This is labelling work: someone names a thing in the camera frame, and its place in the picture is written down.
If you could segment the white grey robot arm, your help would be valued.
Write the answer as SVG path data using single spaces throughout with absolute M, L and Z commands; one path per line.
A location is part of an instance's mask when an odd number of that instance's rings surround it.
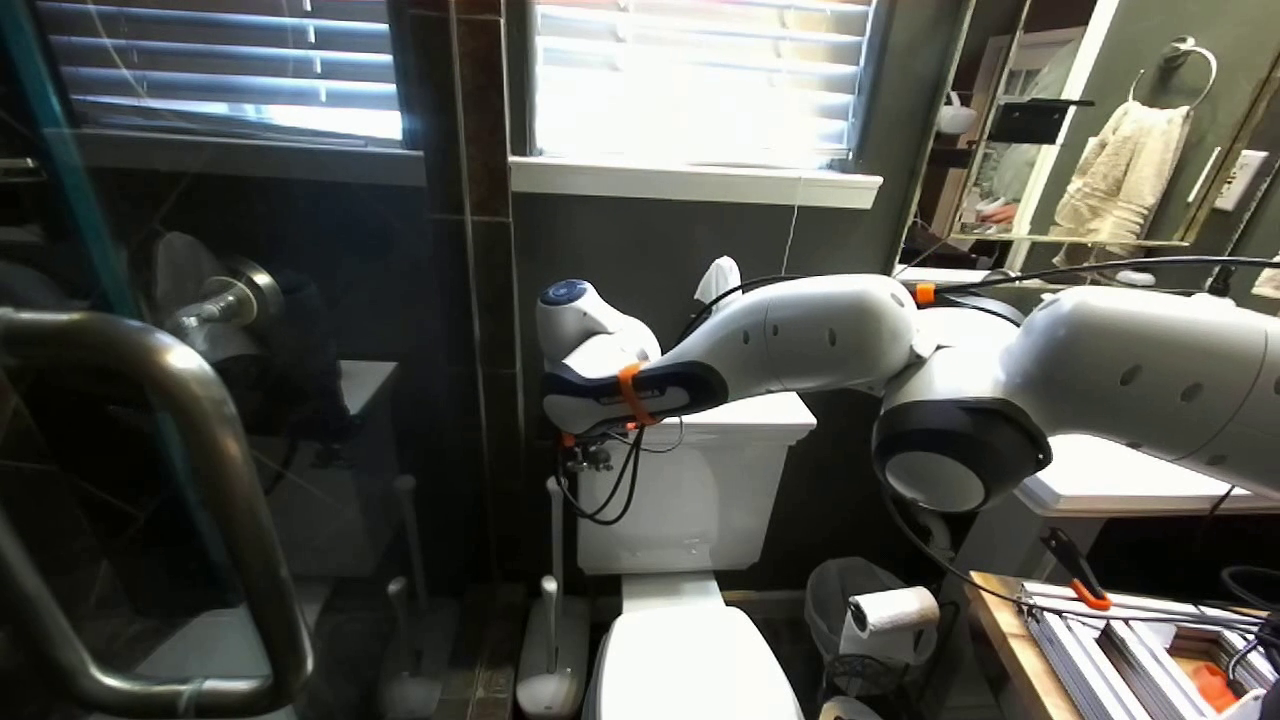
M 554 280 L 537 335 L 543 417 L 584 445 L 746 398 L 856 390 L 880 399 L 882 483 L 928 511 L 1024 483 L 1059 432 L 1280 492 L 1280 321 L 1233 302 L 1080 285 L 1003 321 L 841 271 L 734 293 L 663 346 L 591 285 Z

